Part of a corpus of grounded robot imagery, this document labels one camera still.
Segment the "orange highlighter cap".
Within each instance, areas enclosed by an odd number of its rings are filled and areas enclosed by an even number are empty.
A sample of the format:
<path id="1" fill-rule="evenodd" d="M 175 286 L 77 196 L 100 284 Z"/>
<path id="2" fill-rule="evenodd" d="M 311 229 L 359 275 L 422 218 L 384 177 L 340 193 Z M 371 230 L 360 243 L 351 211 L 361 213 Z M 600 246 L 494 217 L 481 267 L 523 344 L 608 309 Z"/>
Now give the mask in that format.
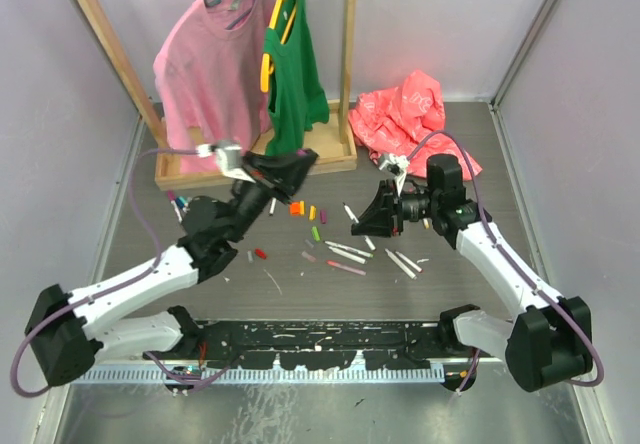
<path id="1" fill-rule="evenodd" d="M 298 206 L 298 202 L 299 202 L 299 201 L 292 202 L 292 203 L 289 205 L 289 213 L 290 213 L 292 216 L 300 216 L 300 215 L 299 215 L 299 206 Z"/>

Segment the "clear pink pen cap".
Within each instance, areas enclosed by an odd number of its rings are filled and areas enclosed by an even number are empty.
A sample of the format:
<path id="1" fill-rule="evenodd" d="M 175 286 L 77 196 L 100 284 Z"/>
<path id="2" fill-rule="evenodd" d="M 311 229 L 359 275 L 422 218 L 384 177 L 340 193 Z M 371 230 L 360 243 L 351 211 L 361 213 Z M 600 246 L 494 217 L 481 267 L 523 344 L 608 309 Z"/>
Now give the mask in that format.
<path id="1" fill-rule="evenodd" d="M 309 262 L 317 262 L 317 259 L 306 251 L 301 252 L 301 256 Z"/>

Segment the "pink pen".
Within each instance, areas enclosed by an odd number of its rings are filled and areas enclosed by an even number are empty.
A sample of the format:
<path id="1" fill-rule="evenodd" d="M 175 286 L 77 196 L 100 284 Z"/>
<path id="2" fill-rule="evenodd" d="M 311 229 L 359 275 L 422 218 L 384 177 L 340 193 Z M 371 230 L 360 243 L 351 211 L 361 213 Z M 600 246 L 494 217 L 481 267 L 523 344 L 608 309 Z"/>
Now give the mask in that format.
<path id="1" fill-rule="evenodd" d="M 332 268 L 335 269 L 340 269 L 343 270 L 345 272 L 349 272 L 355 275 L 360 275 L 360 276 L 365 276 L 366 275 L 366 271 L 362 270 L 362 269 L 358 269 L 352 266 L 348 266 L 346 264 L 342 264 L 340 262 L 336 262 L 333 260 L 327 260 L 326 263 L 331 266 Z"/>

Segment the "green marker cap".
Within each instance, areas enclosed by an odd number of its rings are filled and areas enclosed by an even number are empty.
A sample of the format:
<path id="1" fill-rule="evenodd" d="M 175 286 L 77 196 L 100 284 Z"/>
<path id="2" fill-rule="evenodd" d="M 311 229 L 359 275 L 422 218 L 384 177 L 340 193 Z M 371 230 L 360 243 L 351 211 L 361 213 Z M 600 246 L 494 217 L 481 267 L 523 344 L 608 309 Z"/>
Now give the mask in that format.
<path id="1" fill-rule="evenodd" d="M 316 226 L 312 226 L 311 232 L 312 232 L 314 240 L 316 242 L 320 242 L 321 241 L 321 237 L 320 237 L 318 228 Z"/>

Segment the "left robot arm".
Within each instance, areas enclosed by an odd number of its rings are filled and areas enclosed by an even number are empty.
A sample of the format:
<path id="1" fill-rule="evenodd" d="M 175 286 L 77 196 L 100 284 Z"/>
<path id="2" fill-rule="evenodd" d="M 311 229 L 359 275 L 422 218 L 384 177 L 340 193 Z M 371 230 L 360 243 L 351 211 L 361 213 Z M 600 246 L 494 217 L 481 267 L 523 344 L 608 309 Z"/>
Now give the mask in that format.
<path id="1" fill-rule="evenodd" d="M 131 313 L 221 274 L 238 254 L 235 244 L 265 208 L 274 200 L 291 203 L 318 158 L 309 148 L 264 156 L 243 151 L 232 141 L 199 145 L 190 153 L 215 161 L 231 178 L 230 200 L 190 199 L 180 213 L 183 237 L 114 278 L 70 292 L 59 285 L 44 289 L 10 367 L 10 383 L 17 394 L 30 394 L 18 382 L 18 367 L 27 349 L 32 350 L 48 388 L 69 384 L 98 361 L 119 353 L 157 351 L 178 360 L 194 357 L 200 336 L 186 311 L 143 319 L 133 319 Z"/>

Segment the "grey capped white marker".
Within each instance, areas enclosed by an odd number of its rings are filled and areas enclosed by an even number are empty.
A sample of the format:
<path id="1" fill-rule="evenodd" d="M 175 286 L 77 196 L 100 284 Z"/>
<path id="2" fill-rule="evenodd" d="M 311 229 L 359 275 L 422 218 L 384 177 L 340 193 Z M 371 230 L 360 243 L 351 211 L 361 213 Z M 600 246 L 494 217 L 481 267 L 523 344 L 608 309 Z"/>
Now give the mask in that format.
<path id="1" fill-rule="evenodd" d="M 333 246 L 329 246 L 329 250 L 339 256 L 342 256 L 346 259 L 349 259 L 353 262 L 359 263 L 359 264 L 366 264 L 366 258 L 361 257 L 359 255 L 353 254 L 349 251 L 346 251 L 344 249 L 341 248 L 337 248 L 337 247 L 333 247 Z"/>

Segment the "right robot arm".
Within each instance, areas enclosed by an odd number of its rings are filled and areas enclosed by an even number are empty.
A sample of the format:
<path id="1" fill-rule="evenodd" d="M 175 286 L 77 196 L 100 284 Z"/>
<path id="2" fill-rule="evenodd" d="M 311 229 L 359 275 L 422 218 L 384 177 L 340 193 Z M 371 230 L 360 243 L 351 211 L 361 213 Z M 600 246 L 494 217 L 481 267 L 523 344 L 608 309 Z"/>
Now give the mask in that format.
<path id="1" fill-rule="evenodd" d="M 520 258 L 479 202 L 468 197 L 455 156 L 429 157 L 426 184 L 410 191 L 403 188 L 408 165 L 404 156 L 382 155 L 378 166 L 391 176 L 380 181 L 352 234 L 391 238 L 405 223 L 427 220 L 475 266 L 510 313 L 501 320 L 475 305 L 442 312 L 437 325 L 442 352 L 459 358 L 473 348 L 498 358 L 527 392 L 561 382 L 581 384 L 599 365 L 588 305 L 564 297 Z"/>

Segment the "green capped marker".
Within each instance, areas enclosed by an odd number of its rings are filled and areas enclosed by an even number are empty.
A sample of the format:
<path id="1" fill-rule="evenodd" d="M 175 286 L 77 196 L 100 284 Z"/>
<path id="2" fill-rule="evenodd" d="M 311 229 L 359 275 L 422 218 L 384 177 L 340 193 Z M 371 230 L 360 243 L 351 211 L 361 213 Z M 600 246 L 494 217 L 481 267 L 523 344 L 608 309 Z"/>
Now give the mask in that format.
<path id="1" fill-rule="evenodd" d="M 338 249 L 342 249 L 344 251 L 351 252 L 353 254 L 357 254 L 357 255 L 360 255 L 360 256 L 365 257 L 365 258 L 372 258 L 374 256 L 373 253 L 371 253 L 371 252 L 364 251 L 364 250 L 361 250 L 361 249 L 357 249 L 357 248 L 354 248 L 354 247 L 351 247 L 351 246 L 348 246 L 348 245 L 336 243 L 336 242 L 333 242 L 333 241 L 325 240 L 324 243 L 326 245 L 330 246 L 330 247 L 335 247 L 335 248 L 338 248 Z"/>

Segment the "red capped marker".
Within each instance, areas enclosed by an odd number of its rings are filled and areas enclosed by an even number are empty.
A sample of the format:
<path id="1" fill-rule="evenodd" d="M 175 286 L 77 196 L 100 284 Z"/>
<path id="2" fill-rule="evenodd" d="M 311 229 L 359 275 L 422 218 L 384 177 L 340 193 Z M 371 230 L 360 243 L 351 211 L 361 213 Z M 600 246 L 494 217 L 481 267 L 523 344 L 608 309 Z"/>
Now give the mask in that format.
<path id="1" fill-rule="evenodd" d="M 423 269 L 417 263 L 409 259 L 405 254 L 401 253 L 400 251 L 396 251 L 395 253 L 401 260 L 404 261 L 404 263 L 406 263 L 414 271 L 416 271 L 417 273 L 423 272 Z"/>

